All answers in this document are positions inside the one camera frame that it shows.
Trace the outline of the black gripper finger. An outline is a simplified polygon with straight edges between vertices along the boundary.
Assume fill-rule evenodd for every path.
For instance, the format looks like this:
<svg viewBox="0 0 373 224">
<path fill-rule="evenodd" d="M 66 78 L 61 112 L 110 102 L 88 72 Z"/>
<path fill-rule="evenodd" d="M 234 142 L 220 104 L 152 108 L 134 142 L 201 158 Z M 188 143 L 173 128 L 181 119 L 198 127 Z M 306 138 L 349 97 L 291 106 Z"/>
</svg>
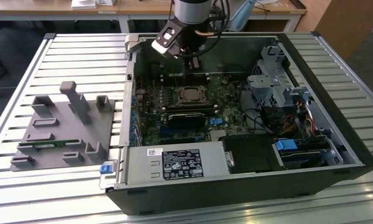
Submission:
<svg viewBox="0 0 373 224">
<path fill-rule="evenodd" d="M 184 67 L 186 71 L 198 71 L 202 68 L 201 60 L 198 57 L 185 57 L 184 58 Z"/>
</svg>

